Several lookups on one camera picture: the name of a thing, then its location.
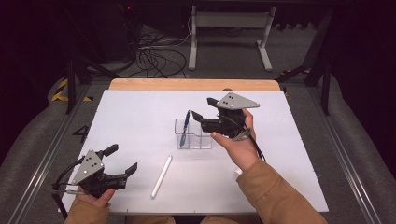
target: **brown sleeve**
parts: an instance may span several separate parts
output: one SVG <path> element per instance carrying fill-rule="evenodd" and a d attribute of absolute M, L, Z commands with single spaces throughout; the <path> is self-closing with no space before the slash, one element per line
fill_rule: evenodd
<path fill-rule="evenodd" d="M 107 218 L 108 207 L 99 208 L 76 197 L 64 224 L 106 224 Z"/>
<path fill-rule="evenodd" d="M 265 161 L 257 160 L 236 181 L 265 224 L 327 223 L 308 200 Z"/>

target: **gray carpet floor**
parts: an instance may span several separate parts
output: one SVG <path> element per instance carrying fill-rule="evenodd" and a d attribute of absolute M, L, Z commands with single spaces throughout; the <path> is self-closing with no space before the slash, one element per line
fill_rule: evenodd
<path fill-rule="evenodd" d="M 262 31 L 244 30 L 238 37 L 227 37 L 216 32 L 206 31 L 198 37 L 197 66 L 194 71 L 184 69 L 189 78 L 248 78 L 274 79 L 283 70 L 301 65 L 309 44 L 315 34 L 312 27 L 306 29 L 273 29 L 267 43 L 267 51 L 274 67 L 273 72 L 265 72 L 255 40 Z M 189 44 L 171 47 L 189 57 Z M 179 63 L 183 59 L 164 53 Z M 175 67 L 166 67 L 169 71 Z M 330 90 L 330 116 L 337 136 L 359 175 L 370 204 L 378 218 L 370 222 L 363 212 L 359 195 L 351 187 L 345 167 L 337 157 L 332 135 L 326 128 L 321 111 L 316 106 L 315 95 L 320 85 L 306 88 L 305 75 L 291 78 L 282 87 L 288 90 L 287 100 L 303 138 L 306 150 L 318 174 L 318 181 L 329 205 L 330 212 L 322 215 L 329 223 L 396 223 L 396 181 L 386 168 L 373 142 L 361 127 L 344 102 L 336 80 L 332 79 Z M 49 92 L 49 100 L 58 88 L 59 80 Z M 66 115 L 67 102 L 50 102 L 50 106 L 34 118 L 20 134 L 0 168 L 0 223 L 8 223 L 15 216 L 21 216 L 19 223 L 63 223 L 55 202 L 50 197 L 51 184 L 62 170 L 78 158 L 82 148 L 81 136 L 73 132 L 82 126 L 91 126 L 95 111 L 104 90 L 108 89 L 108 77 L 93 77 L 91 86 L 78 84 L 78 91 L 92 96 L 93 101 L 82 102 L 75 108 L 72 117 Z M 60 127 L 70 121 L 62 138 Z M 46 157 L 49 148 L 57 144 L 56 157 L 48 164 L 48 171 L 37 174 L 36 169 Z M 30 194 L 32 199 L 23 209 L 23 214 L 14 214 L 26 189 L 35 176 L 41 175 L 37 192 Z M 197 223 L 193 218 L 178 218 L 179 223 Z M 111 216 L 109 223 L 124 223 L 124 217 Z"/>

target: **person's left hand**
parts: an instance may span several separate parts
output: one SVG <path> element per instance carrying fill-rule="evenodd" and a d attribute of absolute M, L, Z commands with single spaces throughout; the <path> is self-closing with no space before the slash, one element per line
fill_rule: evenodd
<path fill-rule="evenodd" d="M 78 186 L 78 191 L 84 191 L 84 189 L 82 187 Z M 79 194 L 79 195 L 77 195 L 77 197 L 85 203 L 90 203 L 93 206 L 105 208 L 105 207 L 107 207 L 108 202 L 113 197 L 115 192 L 116 191 L 114 189 L 108 189 L 98 199 L 93 197 L 91 194 L 85 194 L 85 195 Z"/>

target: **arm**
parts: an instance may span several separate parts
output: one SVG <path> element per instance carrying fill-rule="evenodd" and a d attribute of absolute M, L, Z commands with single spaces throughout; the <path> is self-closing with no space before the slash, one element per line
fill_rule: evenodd
<path fill-rule="evenodd" d="M 253 130 L 253 116 L 247 110 L 244 114 L 246 125 Z M 327 223 L 303 195 L 258 158 L 249 139 L 233 141 L 218 133 L 211 136 L 243 171 L 236 181 L 264 223 Z"/>
<path fill-rule="evenodd" d="M 114 189 L 108 189 L 99 199 L 91 195 L 76 196 L 64 224 L 107 223 L 109 210 L 108 202 L 113 197 L 114 193 Z"/>

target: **white metal stand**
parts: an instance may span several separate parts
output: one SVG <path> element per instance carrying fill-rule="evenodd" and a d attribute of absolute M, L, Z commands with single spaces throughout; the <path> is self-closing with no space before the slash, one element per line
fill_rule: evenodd
<path fill-rule="evenodd" d="M 202 12 L 197 11 L 196 6 L 192 7 L 191 13 L 191 47 L 189 69 L 194 70 L 197 57 L 197 27 L 250 27 L 265 28 L 261 40 L 257 41 L 257 46 L 262 56 L 262 63 L 265 71 L 272 71 L 272 66 L 268 58 L 265 44 L 271 30 L 271 25 L 275 16 L 276 8 L 272 7 L 269 12 Z"/>

